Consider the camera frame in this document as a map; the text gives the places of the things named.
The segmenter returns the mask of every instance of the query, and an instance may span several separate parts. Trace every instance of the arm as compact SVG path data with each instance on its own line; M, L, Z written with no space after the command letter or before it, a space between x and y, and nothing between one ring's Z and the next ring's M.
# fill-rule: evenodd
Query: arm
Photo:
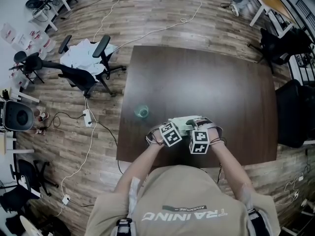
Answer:
M154 135L157 138L159 137L159 141L162 140L159 130L157 130ZM114 193L123 193L128 195L133 177L140 179L138 186L139 191L162 147L164 147L164 145L150 144L150 146L124 172L116 185Z
M211 141L219 137L215 128L208 129L208 134ZM236 160L224 143L213 144L211 148L218 157L222 165L227 183L231 187L237 200L241 199L242 187L244 184L247 186L247 188L255 191L252 186L252 181L248 177L242 165Z

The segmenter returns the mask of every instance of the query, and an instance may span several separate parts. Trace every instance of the dark wooden table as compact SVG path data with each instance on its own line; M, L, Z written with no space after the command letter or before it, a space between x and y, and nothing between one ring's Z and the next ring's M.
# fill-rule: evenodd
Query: dark wooden table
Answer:
M141 119L136 106L145 104ZM201 115L223 128L227 147L242 165L276 159L278 119L268 66L210 52L159 47L133 48L119 129L117 159L133 162L147 147L151 127L169 118ZM217 167L211 151L191 155L189 140L159 153L154 166Z

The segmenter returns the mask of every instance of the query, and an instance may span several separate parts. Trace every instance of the green object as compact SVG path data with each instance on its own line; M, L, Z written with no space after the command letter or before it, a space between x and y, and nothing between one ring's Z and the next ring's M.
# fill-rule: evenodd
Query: green object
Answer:
M134 110L134 113L140 118L145 118L149 115L149 108L146 105L139 105Z

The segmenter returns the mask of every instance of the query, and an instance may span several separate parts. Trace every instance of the beige t-shirt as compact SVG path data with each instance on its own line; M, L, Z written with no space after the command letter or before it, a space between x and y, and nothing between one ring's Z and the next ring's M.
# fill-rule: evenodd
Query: beige t-shirt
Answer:
M137 236L247 236L243 203L222 193L203 170L177 165L154 170L145 183L132 219ZM273 235L280 233L272 197L252 194L254 208L267 214ZM109 193L95 202L86 236L110 235L128 214L128 197Z

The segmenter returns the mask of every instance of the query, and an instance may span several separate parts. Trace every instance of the wooden floor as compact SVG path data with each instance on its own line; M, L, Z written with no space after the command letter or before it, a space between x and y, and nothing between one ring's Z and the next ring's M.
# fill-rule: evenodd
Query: wooden floor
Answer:
M100 21L110 12L114 3L110 0L97 1L79 0L77 4L72 2L71 14L63 9L61 15L54 21L59 30L57 32L48 30L48 34L57 41L57 45L47 60L59 61L58 46L69 34L72 35L70 44L77 44L85 38L93 41L93 36L101 25ZM113 65L128 65L133 46L141 44L191 48L251 61L258 60L259 54L248 48L247 43L258 44L259 29L268 23L266 16L259 18L251 28L249 23L258 10L257 4L255 2L250 4L237 18L229 8L220 7L220 3L229 1L202 0L203 5L193 21L148 35L122 47L112 56ZM199 5L199 0L120 0L112 14L104 20L103 28L95 40L99 41L104 34L107 34L111 36L110 43L120 46L151 30L178 23L183 17L190 19ZM69 18L64 21L60 19L68 16ZM275 88L278 88L290 79L290 73L286 66L276 67L275 71ZM51 116L58 111L64 111L73 117L78 117L85 109L83 94L78 89L71 88L66 80L58 78L58 73L59 71L54 69L42 69L40 74L45 84L36 81L35 85L28 87L26 93L39 98L40 103L37 107L48 111ZM109 87L118 93L115 98L111 98L105 93L104 88L98 85L89 99L89 106L96 119L110 128L116 137L126 77L125 72L119 72L113 74L108 81ZM36 126L48 125L50 120L51 118L45 124L36 123ZM26 133L17 135L18 147L35 149L34 154L20 157L27 160L50 161L47 177L59 185L65 176L77 171L84 162L92 132L91 128L85 127L83 119L74 120L60 114L60 120L60 126L51 126L46 136ZM257 191L274 197L281 224L287 221L300 201L312 192L311 185L314 186L315 154L314 149L309 149L308 161L312 170L306 174L302 182L297 184L301 190L299 199L293 204L280 205L291 201L287 198L287 193L284 193L284 186L288 181L292 181L296 174L303 172L307 160L304 151L305 148L290 149L279 146L276 161L245 167ZM115 156L116 146L110 133L98 126L94 132L93 144L86 164L79 173L64 181L64 191L70 195L73 202L80 205L93 204L99 194L113 190L121 176ZM120 162L122 171L128 165ZM217 178L218 169L207 171L213 178ZM231 195L224 175L221 176L220 187ZM57 215L62 206L62 191L60 188L49 188L49 190L52 193L51 197L44 195L40 200L31 201L31 204L42 215ZM81 208L68 204L63 208L59 218L67 224L74 235L83 235L91 210L92 207Z

